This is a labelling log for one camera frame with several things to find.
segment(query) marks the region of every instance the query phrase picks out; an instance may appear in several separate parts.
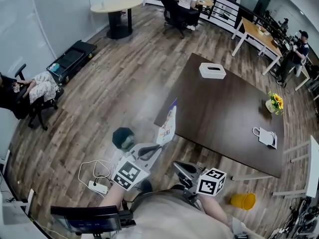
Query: round white table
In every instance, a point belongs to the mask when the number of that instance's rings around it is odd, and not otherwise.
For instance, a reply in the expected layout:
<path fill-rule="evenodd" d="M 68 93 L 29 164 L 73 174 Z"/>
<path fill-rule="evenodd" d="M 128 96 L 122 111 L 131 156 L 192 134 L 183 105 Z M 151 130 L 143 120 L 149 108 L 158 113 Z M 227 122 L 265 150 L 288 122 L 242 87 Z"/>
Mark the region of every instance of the round white table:
<path fill-rule="evenodd" d="M 106 36 L 110 39 L 121 39 L 132 34 L 132 8 L 143 0 L 103 0 L 91 7 L 95 13 L 108 13 L 110 30 Z M 128 10 L 128 26 L 121 25 L 121 11 Z"/>

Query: dark wooden table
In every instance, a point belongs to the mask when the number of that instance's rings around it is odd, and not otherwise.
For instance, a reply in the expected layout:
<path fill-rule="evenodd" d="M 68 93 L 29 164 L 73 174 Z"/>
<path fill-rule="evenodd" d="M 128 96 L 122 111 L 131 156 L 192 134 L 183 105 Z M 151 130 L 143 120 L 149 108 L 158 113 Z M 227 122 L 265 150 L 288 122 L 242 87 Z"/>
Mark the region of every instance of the dark wooden table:
<path fill-rule="evenodd" d="M 177 98 L 175 134 L 239 163 L 280 178 L 284 119 L 265 107 L 268 95 L 226 70 L 223 80 L 202 78 L 199 66 L 209 63 L 194 53 L 172 87 L 155 120 L 162 126 Z M 277 149 L 260 143 L 253 127 L 273 131 Z"/>

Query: white cable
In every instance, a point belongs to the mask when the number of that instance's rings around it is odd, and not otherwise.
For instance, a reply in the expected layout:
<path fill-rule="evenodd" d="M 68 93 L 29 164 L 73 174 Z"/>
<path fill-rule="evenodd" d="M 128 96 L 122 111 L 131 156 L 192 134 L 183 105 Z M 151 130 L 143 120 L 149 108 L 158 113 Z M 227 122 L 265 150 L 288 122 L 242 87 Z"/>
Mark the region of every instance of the white cable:
<path fill-rule="evenodd" d="M 90 164 L 90 163 L 93 163 L 93 162 L 95 162 L 94 169 L 93 169 L 93 176 L 94 176 L 95 178 L 100 178 L 100 179 L 101 179 L 101 178 L 107 178 L 107 177 L 109 177 L 110 174 L 111 174 L 111 172 L 110 172 L 110 170 L 109 170 L 104 164 L 101 163 L 101 161 L 106 162 L 106 163 L 110 163 L 109 161 L 105 161 L 105 160 L 103 160 L 103 159 L 93 160 L 93 161 L 90 161 L 90 162 L 83 162 L 83 163 L 80 165 L 79 174 L 78 174 L 78 179 L 79 179 L 79 181 L 80 181 L 81 183 L 83 183 L 89 190 L 92 190 L 92 191 L 94 191 L 94 192 L 100 194 L 100 195 L 104 198 L 104 196 L 103 196 L 100 192 L 98 192 L 98 191 L 96 191 L 96 190 L 93 190 L 93 189 L 90 189 L 88 185 L 86 185 L 83 181 L 80 180 L 80 172 L 81 172 L 82 165 L 83 165 L 83 164 Z M 103 165 L 103 166 L 109 171 L 109 174 L 108 174 L 108 175 L 106 175 L 106 176 L 95 176 L 95 167 L 96 167 L 97 162 L 99 162 L 101 165 Z"/>
<path fill-rule="evenodd" d="M 60 235 L 58 232 L 56 232 L 56 231 L 54 231 L 54 230 L 51 230 L 51 229 L 48 229 L 48 228 L 45 227 L 45 226 L 40 225 L 39 222 L 36 222 L 36 223 L 37 223 L 40 227 L 42 227 L 43 229 L 46 229 L 46 230 L 48 230 L 48 231 L 50 231 L 50 232 L 54 232 L 54 233 L 58 234 L 59 236 L 65 238 L 65 239 L 68 239 L 68 238 L 64 237 L 63 235 Z"/>

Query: woman in white shirt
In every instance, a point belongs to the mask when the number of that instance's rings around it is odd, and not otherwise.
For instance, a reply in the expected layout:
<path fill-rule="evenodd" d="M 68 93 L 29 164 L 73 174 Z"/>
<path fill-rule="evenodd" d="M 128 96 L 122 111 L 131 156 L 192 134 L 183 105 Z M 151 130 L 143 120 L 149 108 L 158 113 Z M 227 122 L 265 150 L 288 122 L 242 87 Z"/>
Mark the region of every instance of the woman in white shirt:
<path fill-rule="evenodd" d="M 179 0 L 180 13 L 186 18 L 187 28 L 195 30 L 195 26 L 198 24 L 199 11 L 195 9 L 197 0 Z"/>

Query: black table base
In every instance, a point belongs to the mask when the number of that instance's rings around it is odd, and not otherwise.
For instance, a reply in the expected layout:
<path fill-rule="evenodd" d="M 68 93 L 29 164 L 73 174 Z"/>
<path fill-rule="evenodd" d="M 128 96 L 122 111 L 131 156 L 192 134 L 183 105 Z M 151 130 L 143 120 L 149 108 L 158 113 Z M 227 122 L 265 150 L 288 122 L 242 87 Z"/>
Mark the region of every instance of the black table base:
<path fill-rule="evenodd" d="M 121 25 L 121 12 L 109 12 L 110 30 L 106 36 L 110 39 L 122 39 L 132 34 L 132 9 L 128 9 L 128 26 Z"/>

